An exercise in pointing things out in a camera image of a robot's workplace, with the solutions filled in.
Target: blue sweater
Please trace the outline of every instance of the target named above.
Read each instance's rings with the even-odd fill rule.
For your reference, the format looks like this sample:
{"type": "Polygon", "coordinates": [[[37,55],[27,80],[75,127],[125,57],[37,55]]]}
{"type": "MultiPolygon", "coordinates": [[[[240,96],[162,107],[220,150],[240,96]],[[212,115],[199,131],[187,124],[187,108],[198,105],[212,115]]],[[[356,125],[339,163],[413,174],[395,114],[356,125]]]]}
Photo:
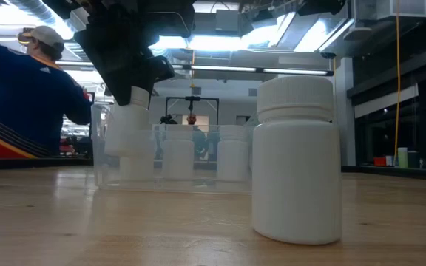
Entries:
{"type": "Polygon", "coordinates": [[[0,46],[0,139],[36,157],[58,154],[63,116],[88,124],[90,106],[57,65],[0,46]]]}

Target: white baseball cap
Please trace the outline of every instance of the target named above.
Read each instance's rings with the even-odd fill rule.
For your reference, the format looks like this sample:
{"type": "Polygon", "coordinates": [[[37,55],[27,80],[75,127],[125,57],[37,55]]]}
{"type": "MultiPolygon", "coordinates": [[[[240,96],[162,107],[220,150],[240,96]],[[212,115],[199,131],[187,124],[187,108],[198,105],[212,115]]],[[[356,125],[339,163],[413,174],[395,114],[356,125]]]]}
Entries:
{"type": "Polygon", "coordinates": [[[36,38],[58,52],[64,51],[64,39],[51,27],[38,26],[30,32],[24,33],[23,36],[36,38]]]}

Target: transparent plastic bin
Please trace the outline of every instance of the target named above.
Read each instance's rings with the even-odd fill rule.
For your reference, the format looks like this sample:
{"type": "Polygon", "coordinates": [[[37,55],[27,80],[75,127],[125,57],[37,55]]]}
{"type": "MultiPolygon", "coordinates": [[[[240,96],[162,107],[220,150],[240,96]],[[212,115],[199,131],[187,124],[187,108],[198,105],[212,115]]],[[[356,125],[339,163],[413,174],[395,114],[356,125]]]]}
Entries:
{"type": "Polygon", "coordinates": [[[92,108],[92,140],[95,165],[95,184],[100,189],[133,190],[133,191],[175,191],[200,193],[251,193],[251,166],[248,165],[248,176],[241,181],[219,180],[217,178],[217,146],[220,142],[219,126],[193,126],[190,132],[179,135],[170,132],[170,125],[152,125],[152,130],[141,130],[125,135],[130,141],[126,144],[129,154],[123,157],[114,156],[105,152],[107,132],[113,123],[110,112],[112,106],[94,105],[92,108]],[[167,140],[191,138],[194,147],[193,160],[181,166],[170,169],[182,171],[192,166],[193,175],[188,177],[163,171],[167,140]]]}

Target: wooden table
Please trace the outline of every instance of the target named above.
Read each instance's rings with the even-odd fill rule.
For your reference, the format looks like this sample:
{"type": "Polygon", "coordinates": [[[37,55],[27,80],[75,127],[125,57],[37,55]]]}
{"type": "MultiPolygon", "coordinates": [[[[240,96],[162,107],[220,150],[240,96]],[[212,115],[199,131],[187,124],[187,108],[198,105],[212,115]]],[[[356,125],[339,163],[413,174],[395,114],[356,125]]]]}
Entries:
{"type": "Polygon", "coordinates": [[[275,242],[250,196],[98,191],[91,168],[0,171],[0,265],[426,265],[426,181],[345,174],[343,236],[275,242]]]}

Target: orange stripe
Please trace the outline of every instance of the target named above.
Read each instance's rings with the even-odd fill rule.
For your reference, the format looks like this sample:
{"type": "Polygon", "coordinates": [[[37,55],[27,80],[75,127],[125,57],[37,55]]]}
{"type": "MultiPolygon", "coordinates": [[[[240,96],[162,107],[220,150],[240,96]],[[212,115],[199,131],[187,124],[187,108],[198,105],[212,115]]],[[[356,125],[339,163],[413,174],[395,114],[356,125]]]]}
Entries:
{"type": "Polygon", "coordinates": [[[27,157],[27,158],[37,158],[36,156],[34,156],[34,155],[32,155],[32,154],[29,154],[29,153],[27,153],[27,152],[25,152],[25,151],[22,151],[21,149],[18,149],[18,148],[16,148],[15,146],[12,146],[12,145],[10,145],[9,143],[6,143],[6,142],[4,142],[3,140],[1,140],[0,139],[0,145],[1,146],[3,146],[3,147],[5,147],[5,148],[7,148],[7,149],[10,149],[11,151],[14,151],[15,153],[17,153],[17,154],[20,154],[20,155],[22,155],[22,156],[25,156],[25,157],[27,157]]]}
{"type": "Polygon", "coordinates": [[[30,57],[36,59],[37,61],[43,63],[44,65],[47,65],[49,67],[53,67],[53,68],[56,68],[56,69],[60,69],[60,67],[57,66],[57,64],[52,62],[52,61],[48,61],[48,60],[45,60],[45,59],[42,59],[42,58],[39,58],[39,57],[36,57],[36,56],[33,56],[33,55],[31,55],[30,57]]]}

